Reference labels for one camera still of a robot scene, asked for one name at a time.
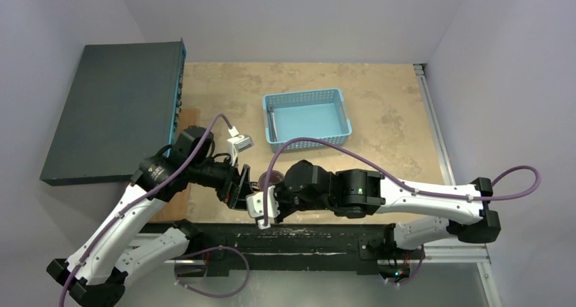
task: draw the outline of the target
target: black base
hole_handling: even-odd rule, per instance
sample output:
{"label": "black base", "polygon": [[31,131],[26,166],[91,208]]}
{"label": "black base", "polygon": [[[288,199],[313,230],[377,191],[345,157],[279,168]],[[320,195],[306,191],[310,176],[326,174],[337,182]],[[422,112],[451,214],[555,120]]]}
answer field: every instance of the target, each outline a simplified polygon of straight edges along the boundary
{"label": "black base", "polygon": [[[67,268],[68,263],[65,259],[54,259],[46,268],[46,272],[63,286],[70,275]],[[114,268],[106,282],[99,285],[87,285],[85,278],[79,280],[73,278],[68,287],[70,297],[82,307],[112,307],[126,290],[124,279],[127,275],[126,272]]]}
{"label": "black base", "polygon": [[[161,234],[171,226],[149,223],[141,233]],[[379,259],[402,261],[407,253],[383,247],[384,225],[274,224],[267,230],[260,230],[252,223],[194,223],[194,226],[203,232],[204,248],[234,247],[246,255],[251,270],[380,274]],[[419,259],[420,251],[410,252],[410,257]],[[209,265],[207,276],[227,276],[230,270],[245,269],[242,259],[230,251],[211,252]],[[203,274],[193,272],[190,276]]]}

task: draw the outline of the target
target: gray panel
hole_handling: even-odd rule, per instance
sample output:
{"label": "gray panel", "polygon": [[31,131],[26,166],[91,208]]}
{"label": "gray panel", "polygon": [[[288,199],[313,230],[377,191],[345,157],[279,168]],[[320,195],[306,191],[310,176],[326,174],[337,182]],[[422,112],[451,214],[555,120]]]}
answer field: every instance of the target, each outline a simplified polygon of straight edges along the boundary
{"label": "gray panel", "polygon": [[[425,264],[410,284],[396,290],[379,276],[353,272],[252,272],[247,287],[228,299],[203,297],[174,286],[173,266],[160,266],[126,291],[117,306],[487,306],[477,264]],[[227,293],[245,272],[228,278],[197,278],[191,286]]]}
{"label": "gray panel", "polygon": [[125,181],[168,144],[183,44],[86,46],[40,179]]}

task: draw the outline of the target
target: dark gray box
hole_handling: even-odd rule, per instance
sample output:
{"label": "dark gray box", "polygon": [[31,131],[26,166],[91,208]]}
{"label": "dark gray box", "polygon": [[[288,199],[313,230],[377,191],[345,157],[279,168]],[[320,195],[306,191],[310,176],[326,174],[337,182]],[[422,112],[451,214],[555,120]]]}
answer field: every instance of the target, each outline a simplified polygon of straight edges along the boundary
{"label": "dark gray box", "polygon": [[40,180],[127,181],[175,140],[184,43],[84,47]]}

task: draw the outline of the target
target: gray wall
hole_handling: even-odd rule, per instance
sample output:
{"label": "gray wall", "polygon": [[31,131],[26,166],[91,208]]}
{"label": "gray wall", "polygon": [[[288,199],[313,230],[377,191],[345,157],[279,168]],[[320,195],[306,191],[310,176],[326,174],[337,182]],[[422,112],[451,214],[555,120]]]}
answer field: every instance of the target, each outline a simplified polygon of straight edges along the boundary
{"label": "gray wall", "polygon": [[192,61],[425,62],[462,0],[126,0]]}
{"label": "gray wall", "polygon": [[[538,192],[493,203],[490,245],[507,306],[576,300],[576,0],[464,0],[426,68],[439,123],[463,183],[532,164]],[[529,173],[496,188],[529,186]]]}
{"label": "gray wall", "polygon": [[85,43],[143,41],[123,0],[0,0],[0,297],[55,306],[45,271],[85,241],[118,185],[38,180]]}

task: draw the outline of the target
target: cable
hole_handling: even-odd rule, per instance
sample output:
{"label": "cable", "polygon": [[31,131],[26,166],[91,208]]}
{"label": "cable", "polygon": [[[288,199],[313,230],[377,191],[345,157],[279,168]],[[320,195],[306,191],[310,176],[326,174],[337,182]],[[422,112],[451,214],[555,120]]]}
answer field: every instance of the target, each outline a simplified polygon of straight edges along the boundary
{"label": "cable", "polygon": [[158,150],[158,152],[156,152],[156,156],[161,156],[162,154],[164,154],[164,152],[168,151],[171,148],[172,148],[171,144],[164,145],[161,149]]}
{"label": "cable", "polygon": [[414,269],[414,271],[410,273],[410,276],[407,279],[405,279],[402,282],[395,283],[395,285],[398,285],[398,286],[406,285],[407,283],[412,281],[414,279],[414,277],[420,272],[420,268],[422,267],[422,263],[424,262],[425,255],[426,254],[424,253],[424,245],[422,245],[422,246],[420,246],[420,260],[418,261],[418,265],[416,265],[416,268]]}
{"label": "cable", "polygon": [[238,249],[235,249],[232,247],[226,247],[226,246],[218,246],[218,247],[212,247],[212,248],[204,249],[201,251],[197,251],[197,252],[192,253],[192,254],[182,255],[178,258],[179,259],[180,258],[182,258],[182,259],[191,258],[191,257],[197,256],[197,255],[203,254],[203,253],[208,253],[210,251],[216,251],[216,250],[222,250],[222,249],[224,249],[226,251],[235,252],[236,254],[238,254],[238,256],[240,256],[242,258],[242,260],[244,261],[244,264],[246,264],[246,277],[244,277],[244,281],[236,290],[234,290],[230,293],[225,293],[223,295],[219,295],[216,293],[207,293],[207,292],[203,292],[201,290],[195,289],[195,288],[190,287],[189,285],[185,284],[184,282],[180,281],[180,279],[178,278],[178,274],[176,272],[176,266],[174,266],[174,277],[176,278],[176,283],[174,283],[174,284],[175,285],[181,285],[185,289],[199,293],[200,295],[205,295],[205,296],[210,297],[210,298],[228,298],[228,297],[232,297],[233,295],[236,295],[238,292],[242,291],[246,287],[246,284],[248,284],[248,280],[250,279],[250,265],[248,264],[248,259],[246,258],[246,256],[244,256],[244,254],[242,254]]}
{"label": "cable", "polygon": [[[212,130],[212,128],[214,127],[214,124],[216,124],[216,121],[218,120],[218,118],[222,117],[222,119],[224,119],[224,121],[226,122],[226,125],[228,126],[229,129],[232,129],[232,125],[230,123],[230,121],[228,120],[228,118],[223,114],[223,113],[219,113],[218,115],[216,115],[216,117],[214,117],[214,119],[212,119],[212,122],[210,122],[210,124],[208,125],[208,127],[206,128],[206,131],[204,132],[204,134],[202,135],[202,137],[200,138],[198,144],[196,145],[196,147],[194,148],[194,150],[192,150],[192,153],[190,154],[190,156],[188,156],[188,158],[186,159],[186,161],[184,161],[184,163],[173,173],[171,174],[168,178],[166,178],[166,180],[164,180],[163,182],[159,183],[156,187],[152,188],[149,192],[147,192],[146,194],[138,197],[136,200],[134,200],[133,202],[131,202],[130,204],[127,204],[126,207],[124,207],[119,213],[118,215],[124,215],[126,214],[127,211],[129,211],[132,207],[134,207],[135,205],[137,205],[138,203],[142,202],[143,200],[152,197],[153,195],[156,195],[162,188],[166,187],[166,185],[168,185],[172,180],[174,180],[176,177],[178,177],[178,175],[180,175],[182,173],[182,171],[184,171],[184,169],[186,169],[186,167],[188,167],[188,164],[190,164],[190,162],[192,161],[192,159],[194,159],[194,156],[196,156],[196,154],[198,153],[198,151],[200,150],[200,148],[202,147],[202,144],[204,144],[204,142],[206,141],[206,138],[208,138],[208,135],[210,134],[210,131]],[[84,254],[82,254],[82,256],[80,256],[79,260],[78,260],[78,265],[76,265],[72,271],[70,272],[70,275],[68,275],[68,278],[66,278],[66,281],[64,283],[64,286],[62,286],[62,292],[60,293],[60,300],[58,305],[60,307],[64,307],[64,300],[66,299],[66,291],[68,291],[68,287],[70,286],[72,279],[74,279],[74,277],[76,276],[76,274],[78,273],[78,271],[80,270],[82,264],[86,261],[86,259],[88,258],[88,256],[90,256],[90,253],[92,252],[92,250],[94,250],[94,248],[96,247],[96,245],[100,242],[100,240],[102,239],[102,237],[108,232],[108,230],[110,230],[110,228],[112,228],[112,226],[116,223],[116,221],[118,220],[117,217],[114,217],[112,220],[110,220],[103,228],[102,230],[94,237],[94,240],[88,245],[88,247],[86,248],[86,251],[84,251]]]}
{"label": "cable", "polygon": [[214,151],[216,150],[216,142],[214,142],[214,140],[210,141],[210,153],[208,154],[209,158],[214,158],[212,155],[214,154]]}
{"label": "cable", "polygon": [[[409,191],[410,193],[418,192],[419,194],[425,195],[425,196],[432,196],[432,197],[439,197],[439,198],[453,198],[453,199],[459,199],[459,200],[471,200],[471,199],[472,200],[513,200],[513,199],[521,198],[521,197],[524,197],[526,195],[533,193],[538,188],[538,186],[540,186],[540,182],[541,182],[540,173],[538,172],[538,170],[536,170],[536,168],[533,168],[532,166],[515,166],[511,169],[504,171],[501,175],[496,177],[496,179],[492,182],[492,184],[497,183],[503,177],[505,177],[509,173],[512,173],[516,170],[524,170],[525,169],[525,170],[532,171],[532,173],[534,173],[534,176],[535,176],[535,180],[534,180],[534,183],[532,184],[532,186],[530,186],[530,188],[524,190],[523,192],[519,192],[516,194],[502,195],[502,196],[491,196],[491,197],[488,197],[488,196],[487,197],[481,197],[481,196],[480,197],[471,197],[471,196],[464,196],[464,195],[441,194],[441,193],[435,193],[435,192],[428,192],[426,190],[416,190],[416,188],[413,188],[413,187],[406,185],[400,179],[394,177],[391,173],[388,173],[387,171],[380,168],[379,166],[377,166],[373,162],[369,161],[368,159],[363,158],[363,157],[359,156],[358,154],[353,153],[353,152],[351,152],[351,151],[349,151],[343,147],[339,147],[337,145],[334,145],[334,144],[329,143],[327,141],[323,141],[321,139],[313,139],[310,137],[298,137],[296,139],[291,139],[291,140],[287,141],[286,143],[282,144],[282,146],[280,146],[278,151],[276,151],[276,153],[272,157],[272,160],[270,161],[270,164],[268,165],[268,170],[266,171],[266,178],[264,179],[264,188],[268,188],[268,185],[270,184],[270,176],[272,175],[272,169],[274,168],[274,164],[278,160],[278,157],[280,156],[282,151],[284,151],[288,146],[290,146],[290,144],[302,142],[302,141],[320,143],[320,144],[326,145],[328,147],[331,147],[333,149],[336,149],[338,151],[341,151],[344,154],[348,154],[349,156],[352,156],[353,158],[360,160],[360,161],[366,163],[367,165],[371,166],[372,168],[376,169],[379,173],[381,173],[385,177],[388,177],[388,179],[390,179],[393,183],[398,185],[400,188],[403,188],[403,189]],[[264,225],[266,226],[269,223],[269,221],[268,221],[268,191],[263,190],[263,193],[264,193],[264,201],[263,201],[263,203],[264,203],[264,208],[263,208],[263,210],[264,210]]]}
{"label": "cable", "polygon": [[232,159],[232,157],[230,156],[229,153],[218,153],[218,154],[214,155],[214,156],[212,157],[212,159],[216,159],[216,158],[218,158],[218,157],[220,157],[220,156],[227,156],[228,159]]}
{"label": "cable", "polygon": [[410,252],[406,252],[406,255],[404,256],[404,262],[402,263],[402,266],[407,266],[408,262],[410,261]]}

